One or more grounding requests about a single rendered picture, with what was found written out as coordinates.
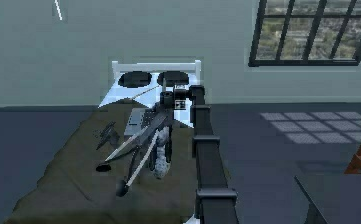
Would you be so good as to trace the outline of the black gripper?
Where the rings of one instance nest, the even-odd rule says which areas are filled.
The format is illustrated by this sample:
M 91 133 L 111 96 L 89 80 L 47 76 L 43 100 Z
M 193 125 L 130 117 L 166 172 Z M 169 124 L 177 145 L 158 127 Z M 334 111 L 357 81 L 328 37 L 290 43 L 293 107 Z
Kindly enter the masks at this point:
M 129 166 L 128 175 L 117 185 L 116 195 L 118 197 L 123 197 L 128 193 L 133 182 L 145 166 L 148 166 L 151 171 L 156 169 L 156 158 L 154 154 L 156 153 L 157 144 L 159 143 L 159 131 L 164 127 L 170 127 L 172 125 L 172 122 L 169 121 L 168 118 L 174 118 L 173 103 L 173 92 L 167 90 L 167 81 L 166 79 L 163 79 L 162 91 L 160 93 L 160 111 L 166 116 L 159 115 L 159 117 L 155 119 L 156 124 L 154 125 L 153 136 L 145 136 L 143 132 L 146 128 L 144 128 L 131 137 L 124 136 L 126 140 L 121 145 L 118 145 L 119 135 L 113 129 L 114 122 L 109 123 L 101 132 L 101 141 L 99 142 L 97 149 L 100 149 L 106 142 L 109 142 L 114 147 L 114 151 L 96 167 L 98 172 L 109 171 L 111 169 L 111 166 L 109 165 L 111 161 L 115 161 L 128 155 L 129 153 L 134 152 Z M 139 164 L 136 165 L 136 158 L 141 152 L 141 147 L 146 145 L 148 141 L 148 147 L 139 161 Z

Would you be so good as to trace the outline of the black pillow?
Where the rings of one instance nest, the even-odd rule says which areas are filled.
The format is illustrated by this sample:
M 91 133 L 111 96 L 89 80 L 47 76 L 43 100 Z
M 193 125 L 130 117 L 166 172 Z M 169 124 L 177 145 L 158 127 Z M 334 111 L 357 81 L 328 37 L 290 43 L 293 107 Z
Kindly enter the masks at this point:
M 182 71 L 165 71 L 161 72 L 157 78 L 159 85 L 166 84 L 167 87 L 173 87 L 175 85 L 188 85 L 188 74 Z
M 152 75 L 144 71 L 131 71 L 124 73 L 118 80 L 118 84 L 125 88 L 140 88 L 151 83 Z

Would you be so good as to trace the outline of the grey white plush toy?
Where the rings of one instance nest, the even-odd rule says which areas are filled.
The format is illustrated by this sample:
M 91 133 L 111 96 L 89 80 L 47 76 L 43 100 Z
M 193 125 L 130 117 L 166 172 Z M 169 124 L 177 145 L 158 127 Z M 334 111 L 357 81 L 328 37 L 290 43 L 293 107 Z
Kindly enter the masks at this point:
M 169 128 L 164 127 L 158 132 L 156 139 L 156 159 L 153 174 L 157 179 L 164 178 L 170 169 L 170 162 L 167 161 L 166 156 L 166 146 L 169 140 Z

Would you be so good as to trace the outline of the grey laptop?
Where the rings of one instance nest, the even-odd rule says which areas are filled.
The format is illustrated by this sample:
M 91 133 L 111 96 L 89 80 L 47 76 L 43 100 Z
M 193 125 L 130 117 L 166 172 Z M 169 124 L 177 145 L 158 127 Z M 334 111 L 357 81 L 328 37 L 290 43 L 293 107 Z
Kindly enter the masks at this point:
M 153 136 L 155 119 L 158 117 L 159 113 L 151 108 L 133 108 L 125 127 L 124 136 L 131 137 L 144 128 L 146 128 L 143 132 L 145 136 Z

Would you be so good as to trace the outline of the white bed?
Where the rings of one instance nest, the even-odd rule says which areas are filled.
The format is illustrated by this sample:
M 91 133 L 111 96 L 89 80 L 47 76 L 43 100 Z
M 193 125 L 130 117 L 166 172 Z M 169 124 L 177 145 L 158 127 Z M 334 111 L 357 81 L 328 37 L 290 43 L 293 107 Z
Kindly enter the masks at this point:
M 136 101 L 136 102 L 140 103 L 142 105 L 140 108 L 151 108 L 151 107 L 153 107 L 157 102 L 160 101 L 160 93 L 162 91 L 162 87 L 157 83 L 157 78 L 158 78 L 158 76 L 159 76 L 159 74 L 161 72 L 165 72 L 165 71 L 182 71 L 182 72 L 187 73 L 188 77 L 189 77 L 189 84 L 188 85 L 182 85 L 181 87 L 183 89 L 187 89 L 192 85 L 202 85 L 202 82 L 200 80 L 200 73 L 201 73 L 201 63 L 200 63 L 200 61 L 194 61 L 192 63 L 136 63 L 136 64 L 120 64 L 118 62 L 114 62 L 112 64 L 112 69 L 113 69 L 113 73 L 114 73 L 115 82 L 114 82 L 113 86 L 111 87 L 109 92 L 106 94 L 106 97 L 104 98 L 104 100 L 101 102 L 101 104 L 98 106 L 97 109 L 99 109 L 99 108 L 101 108 L 101 107 L 103 107 L 103 106 L 105 106 L 107 104 L 114 103 L 116 101 L 124 100 L 124 99 L 132 100 L 132 101 Z M 140 87 L 140 88 L 125 88 L 125 87 L 120 86 L 118 84 L 119 78 L 124 73 L 131 72 L 131 71 L 144 71 L 144 72 L 150 73 L 152 75 L 151 83 L 149 85 L 145 86 L 145 87 Z M 177 121 L 179 121 L 179 122 L 185 124 L 186 126 L 194 129 L 194 125 L 190 122 L 190 107 L 191 107 L 191 105 L 192 105 L 192 101 L 187 100 L 182 109 L 176 110 L 174 112 L 174 122 L 173 122 L 173 126 L 172 126 L 172 132 L 173 132 L 174 124 Z M 101 141 L 100 134 L 101 134 L 101 132 L 103 130 L 104 130 L 104 128 L 101 129 L 100 132 L 97 134 L 97 136 L 99 137 L 98 144 Z M 118 145 L 121 145 L 126 140 L 126 138 L 124 137 L 124 132 L 123 133 L 118 133 L 116 131 L 116 133 L 119 135 Z M 107 157 L 108 157 L 114 151 L 114 147 L 109 142 L 105 143 L 105 145 L 107 145 L 107 144 L 109 144 L 112 147 L 112 151 L 107 155 Z M 136 158 L 136 162 L 135 162 L 136 165 L 139 164 L 139 161 L 143 157 L 143 155 L 145 153 L 145 150 L 146 150 L 145 148 L 141 149 L 140 154 Z M 130 166 L 130 163 L 131 163 L 131 160 L 132 160 L 132 156 L 133 156 L 133 154 L 129 153 L 128 155 L 126 155 L 126 156 L 124 156 L 124 157 L 122 157 L 122 158 L 120 158 L 118 160 L 112 161 L 110 163 L 111 169 L 112 169 L 112 164 L 114 162 L 119 161 L 119 160 L 121 160 L 123 158 L 126 158 L 128 160 L 128 170 L 129 170 L 129 166 Z M 145 166 L 141 170 L 141 172 L 144 169 L 150 171 L 150 173 L 152 173 L 153 177 L 156 178 L 154 176 L 153 172 L 148 168 L 148 166 Z M 116 190 L 117 190 L 117 185 L 119 184 L 119 182 L 121 180 L 125 179 L 126 176 L 128 175 L 128 170 L 126 171 L 126 175 L 122 179 L 117 181 Z M 182 222 L 182 224 L 187 222 L 187 220 L 189 218 L 191 218 L 193 216 L 193 214 L 194 214 L 194 210 L 191 213 L 191 215 L 188 216 L 188 218 L 186 218 Z

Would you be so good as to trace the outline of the olive green blanket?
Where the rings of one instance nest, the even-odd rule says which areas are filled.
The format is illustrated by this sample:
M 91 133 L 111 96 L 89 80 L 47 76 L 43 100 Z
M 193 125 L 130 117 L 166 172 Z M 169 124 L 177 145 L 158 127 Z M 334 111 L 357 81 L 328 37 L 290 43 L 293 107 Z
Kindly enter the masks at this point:
M 164 179 L 144 169 L 127 195 L 118 197 L 116 183 L 126 175 L 128 160 L 114 162 L 109 172 L 95 170 L 112 151 L 109 144 L 96 149 L 97 134 L 110 122 L 123 133 L 130 112 L 141 106 L 124 99 L 92 112 L 2 224 L 182 224 L 194 210 L 197 187 L 192 137 L 213 133 L 208 113 L 197 116 L 195 129 L 179 121 L 174 124 L 172 163 Z

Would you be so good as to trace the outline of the black framed window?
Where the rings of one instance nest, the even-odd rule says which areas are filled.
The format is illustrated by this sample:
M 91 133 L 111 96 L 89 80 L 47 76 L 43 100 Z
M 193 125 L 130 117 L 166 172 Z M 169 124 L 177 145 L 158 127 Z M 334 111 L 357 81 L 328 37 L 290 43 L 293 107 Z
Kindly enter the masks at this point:
M 360 62 L 361 0 L 259 0 L 249 66 Z

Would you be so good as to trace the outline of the dark grey table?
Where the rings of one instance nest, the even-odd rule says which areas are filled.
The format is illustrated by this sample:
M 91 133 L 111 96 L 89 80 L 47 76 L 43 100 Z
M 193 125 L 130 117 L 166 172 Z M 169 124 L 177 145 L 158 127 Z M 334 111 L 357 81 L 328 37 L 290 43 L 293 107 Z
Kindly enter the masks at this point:
M 309 202 L 304 224 L 361 224 L 361 174 L 294 177 Z

